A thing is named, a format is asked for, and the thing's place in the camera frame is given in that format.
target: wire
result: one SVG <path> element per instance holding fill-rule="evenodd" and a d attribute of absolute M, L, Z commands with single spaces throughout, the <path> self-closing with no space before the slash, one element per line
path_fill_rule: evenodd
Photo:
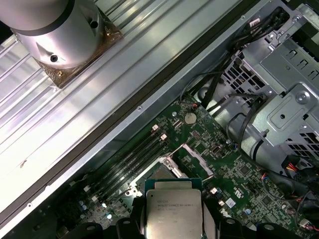
<path fill-rule="evenodd" d="M 204 99 L 202 100 L 201 104 L 204 108 L 207 108 L 209 102 L 211 101 L 214 93 L 215 93 L 215 90 L 217 88 L 217 85 L 218 85 L 218 81 L 219 79 L 221 78 L 222 74 L 224 73 L 226 67 L 231 63 L 232 59 L 232 55 L 234 55 L 235 53 L 237 52 L 237 50 L 233 50 L 231 52 L 229 52 L 227 54 L 227 56 L 225 57 L 225 59 L 222 61 L 222 64 L 220 65 L 220 67 L 217 69 L 217 71 L 220 71 L 222 73 L 220 74 L 217 74 L 211 81 L 209 87 L 208 87 L 208 90 L 206 92 L 206 95 L 204 97 Z"/>
<path fill-rule="evenodd" d="M 275 18 L 280 14 L 276 22 L 270 27 L 268 27 L 269 24 L 271 24 Z M 229 46 L 229 54 L 225 57 L 223 60 L 223 64 L 218 68 L 218 71 L 224 71 L 226 67 L 231 63 L 232 59 L 231 57 L 238 51 L 240 50 L 241 47 L 244 45 L 256 41 L 263 36 L 269 34 L 272 30 L 274 30 L 276 27 L 278 27 L 279 24 L 282 24 L 282 21 L 284 20 L 284 14 L 281 12 L 281 8 L 278 7 L 276 8 L 260 25 L 260 28 L 257 28 L 251 35 L 248 36 L 242 36 L 239 39 L 236 39 L 231 42 Z M 202 100 L 201 104 L 204 108 L 207 108 L 209 102 L 213 98 L 213 95 L 216 91 L 217 85 L 218 85 L 218 80 L 221 78 L 222 74 L 216 75 L 216 77 L 213 78 L 211 81 L 207 93 Z"/>
<path fill-rule="evenodd" d="M 304 186 L 307 186 L 306 183 L 303 183 L 303 182 L 299 182 L 293 178 L 289 178 L 285 175 L 282 175 L 282 174 L 279 174 L 271 169 L 268 169 L 268 168 L 265 168 L 264 166 L 262 166 L 261 164 L 259 164 L 258 162 L 252 160 L 247 154 L 245 151 L 243 151 L 242 149 L 239 149 L 238 150 L 239 153 L 241 154 L 242 158 L 244 160 L 246 160 L 247 162 L 249 162 L 250 164 L 256 166 L 257 168 L 261 169 L 263 172 L 266 172 L 268 175 L 274 175 L 274 176 L 277 176 L 279 178 L 282 178 L 282 179 L 285 179 L 287 181 L 290 181 L 290 182 L 293 182 L 293 183 L 300 183 L 301 185 L 304 185 Z"/>
<path fill-rule="evenodd" d="M 298 171 L 298 168 L 296 168 L 292 163 L 289 163 L 288 166 L 289 166 L 292 170 L 294 170 L 295 172 Z"/>
<path fill-rule="evenodd" d="M 264 141 L 263 141 L 263 140 L 260 140 L 260 141 L 256 144 L 256 146 L 255 146 L 255 148 L 254 148 L 254 152 L 253 152 L 253 160 L 254 160 L 254 161 L 256 161 L 258 149 L 260 148 L 260 146 L 261 146 L 263 143 L 264 143 Z"/>
<path fill-rule="evenodd" d="M 182 102 L 183 100 L 183 95 L 185 94 L 185 92 L 188 90 L 188 88 L 191 86 L 192 83 L 194 83 L 194 81 L 199 77 L 199 76 L 209 76 L 209 75 L 215 75 L 215 74 L 219 74 L 220 72 L 204 72 L 204 73 L 200 73 L 197 74 L 195 76 L 193 76 L 193 78 L 186 84 L 186 86 L 184 87 L 184 89 L 182 90 L 181 94 L 179 95 L 179 101 Z"/>
<path fill-rule="evenodd" d="M 265 192 L 266 192 L 271 198 L 276 199 L 276 200 L 278 200 L 278 201 L 282 201 L 282 202 L 294 202 L 294 201 L 296 201 L 296 200 L 301 199 L 301 198 L 304 197 L 304 195 L 301 195 L 301 196 L 299 196 L 299 197 L 290 198 L 290 199 L 285 199 L 285 198 L 279 198 L 279 197 L 275 196 L 275 195 L 272 194 L 272 193 L 269 191 L 269 189 L 267 188 L 267 185 L 266 185 L 266 182 L 265 182 L 267 178 L 269 178 L 269 177 L 268 177 L 268 176 L 266 176 L 266 177 L 263 176 L 263 177 L 262 177 L 262 180 L 261 180 L 261 183 L 262 183 L 262 185 L 263 185 L 263 188 L 265 189 Z"/>
<path fill-rule="evenodd" d="M 290 167 L 286 167 L 288 170 L 290 170 L 290 171 L 294 171 L 295 172 L 295 170 L 293 170 L 292 168 L 290 168 Z"/>
<path fill-rule="evenodd" d="M 229 101 L 232 97 L 243 97 L 243 98 L 251 98 L 251 99 L 257 99 L 259 96 L 254 94 L 242 94 L 242 93 L 233 93 L 227 95 L 227 97 L 222 98 L 219 102 L 217 102 L 215 105 L 210 107 L 207 111 L 211 112 L 217 107 L 221 106 L 224 102 Z"/>
<path fill-rule="evenodd" d="M 298 207 L 297 207 L 297 210 L 296 210 L 296 213 L 295 213 L 295 226 L 296 228 L 300 229 L 302 232 L 304 233 L 310 233 L 312 234 L 311 232 L 309 231 L 305 231 L 302 227 L 299 226 L 299 219 L 298 219 L 298 213 L 300 211 L 300 209 L 302 208 L 302 205 L 304 204 L 304 201 L 306 199 L 306 197 L 308 196 L 308 194 L 310 193 L 311 191 L 308 191 L 304 196 L 303 196 L 303 199 L 300 201 Z"/>
<path fill-rule="evenodd" d="M 251 106 L 250 110 L 247 113 L 247 116 L 244 119 L 243 124 L 241 125 L 239 129 L 239 138 L 238 138 L 238 149 L 241 149 L 241 144 L 244 138 L 244 134 L 247 128 L 247 125 L 249 124 L 250 120 L 254 117 L 257 110 L 260 108 L 260 106 L 263 104 L 263 100 L 261 98 L 258 98 Z"/>
<path fill-rule="evenodd" d="M 231 123 L 232 123 L 233 121 L 235 121 L 235 120 L 237 119 L 237 117 L 239 117 L 239 116 L 244 116 L 244 117 L 246 117 L 245 114 L 243 114 L 243 113 L 238 113 L 238 114 L 236 114 L 233 118 L 231 118 L 231 120 L 230 120 L 230 121 L 227 123 L 227 125 L 226 125 L 226 135 L 227 135 L 227 138 L 230 139 L 230 140 L 231 140 L 231 137 L 230 137 L 230 134 L 229 134 L 229 127 L 230 127 Z"/>

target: screw hole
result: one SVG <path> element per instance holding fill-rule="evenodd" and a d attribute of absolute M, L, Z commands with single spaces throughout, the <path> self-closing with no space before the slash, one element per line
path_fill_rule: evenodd
<path fill-rule="evenodd" d="M 90 26 L 91 26 L 91 28 L 92 28 L 92 29 L 97 28 L 97 27 L 98 27 L 98 25 L 99 25 L 99 24 L 98 24 L 98 22 L 97 22 L 97 21 L 93 21 L 93 22 L 91 22 L 91 23 L 90 23 Z"/>
<path fill-rule="evenodd" d="M 50 60 L 51 60 L 51 62 L 57 62 L 58 56 L 57 56 L 57 55 L 52 55 L 52 56 L 50 57 Z"/>

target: ram slot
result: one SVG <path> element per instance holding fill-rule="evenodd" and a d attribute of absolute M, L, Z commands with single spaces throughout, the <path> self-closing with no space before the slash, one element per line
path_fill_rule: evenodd
<path fill-rule="evenodd" d="M 104 176 L 103 176 L 103 178 L 98 179 L 97 183 L 92 184 L 91 188 L 93 190 L 96 190 L 101 184 L 104 183 L 105 180 L 110 180 L 110 178 L 114 177 L 114 175 L 116 175 L 118 173 L 119 169 L 121 169 L 123 166 L 127 165 L 128 162 L 130 162 L 133 158 L 135 158 L 136 155 L 138 155 L 141 150 L 145 149 L 146 147 L 149 147 L 154 142 L 154 140 L 155 140 L 154 137 L 155 136 L 157 136 L 155 139 L 158 140 L 159 139 L 159 134 L 152 133 L 149 136 L 147 136 L 147 138 L 144 139 L 142 142 L 139 141 L 137 144 L 135 144 L 134 145 L 134 150 L 129 151 L 123 157 L 123 160 L 119 160 L 118 163 L 113 164 L 109 168 L 99 169 L 99 171 L 102 172 L 104 174 Z"/>
<path fill-rule="evenodd" d="M 142 161 L 140 161 L 136 166 L 135 169 L 132 172 L 127 172 L 126 176 L 122 180 L 120 180 L 119 183 L 117 183 L 115 186 L 109 187 L 107 190 L 105 190 L 105 193 L 102 195 L 103 200 L 107 200 L 109 196 L 111 196 L 113 193 L 115 193 L 125 182 L 127 182 L 130 178 L 134 176 L 137 172 L 140 170 L 143 170 L 144 168 L 147 168 L 149 163 L 151 163 L 154 158 L 158 157 L 158 153 L 164 148 L 164 145 L 160 145 L 160 147 L 156 147 L 153 149 L 150 154 L 147 155 Z"/>
<path fill-rule="evenodd" d="M 108 178 L 107 182 L 104 182 L 106 184 L 103 185 L 103 187 L 101 187 L 96 192 L 96 194 L 101 194 L 101 191 L 105 191 L 106 190 L 105 188 L 109 188 L 114 183 L 116 183 L 120 178 L 122 178 L 125 174 L 127 174 L 135 165 L 137 165 L 141 158 L 144 158 L 150 152 L 150 148 L 153 149 L 158 144 L 160 144 L 160 138 L 159 137 L 157 137 L 154 140 L 152 140 L 151 144 L 148 147 L 144 148 L 144 150 L 138 152 L 138 154 L 135 155 L 134 159 L 132 159 L 130 162 L 128 162 L 125 165 L 125 168 L 123 169 L 123 171 L 120 174 L 114 175 L 114 177 L 112 177 L 112 178 Z"/>

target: chip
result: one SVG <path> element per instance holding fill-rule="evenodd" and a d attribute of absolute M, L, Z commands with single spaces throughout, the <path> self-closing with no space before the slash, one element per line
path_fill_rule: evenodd
<path fill-rule="evenodd" d="M 271 203 L 270 197 L 266 196 L 261 200 L 266 206 Z"/>
<path fill-rule="evenodd" d="M 246 175 L 248 172 L 249 172 L 249 168 L 244 165 L 241 169 L 240 169 L 240 172 L 243 174 L 243 175 Z"/>

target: robotic arm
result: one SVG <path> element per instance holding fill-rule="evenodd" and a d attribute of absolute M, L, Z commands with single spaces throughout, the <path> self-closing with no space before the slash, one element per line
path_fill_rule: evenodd
<path fill-rule="evenodd" d="M 0 20 L 29 53 L 56 69 L 85 63 L 103 37 L 103 19 L 90 0 L 0 0 Z"/>

